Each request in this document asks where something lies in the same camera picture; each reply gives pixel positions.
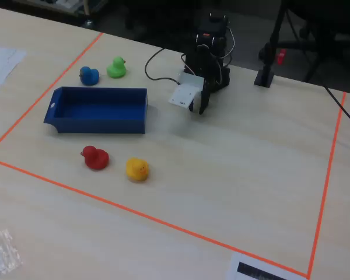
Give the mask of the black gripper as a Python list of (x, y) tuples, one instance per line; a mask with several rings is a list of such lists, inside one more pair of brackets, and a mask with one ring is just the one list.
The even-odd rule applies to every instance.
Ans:
[[(194, 66), (194, 72), (212, 83), (214, 87), (218, 88), (222, 85), (222, 67), (219, 59), (211, 53), (206, 44), (195, 47)], [(201, 92), (201, 99), (194, 98), (188, 109), (192, 113), (202, 115), (208, 107), (210, 95), (210, 86), (206, 83)]]

